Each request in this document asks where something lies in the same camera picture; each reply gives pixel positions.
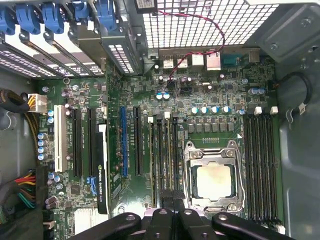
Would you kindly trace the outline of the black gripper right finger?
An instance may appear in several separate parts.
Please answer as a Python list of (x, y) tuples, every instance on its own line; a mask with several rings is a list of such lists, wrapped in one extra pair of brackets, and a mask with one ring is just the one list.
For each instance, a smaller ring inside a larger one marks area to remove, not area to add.
[(228, 212), (218, 212), (211, 220), (184, 206), (185, 194), (174, 191), (174, 207), (178, 210), (177, 232), (180, 240), (290, 240), (274, 228), (259, 225)]

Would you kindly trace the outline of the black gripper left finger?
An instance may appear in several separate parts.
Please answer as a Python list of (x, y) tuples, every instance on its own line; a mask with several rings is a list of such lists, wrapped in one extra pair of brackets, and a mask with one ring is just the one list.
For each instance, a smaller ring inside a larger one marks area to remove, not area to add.
[(173, 228), (173, 192), (160, 192), (160, 207), (121, 213), (72, 237), (73, 240), (171, 240)]

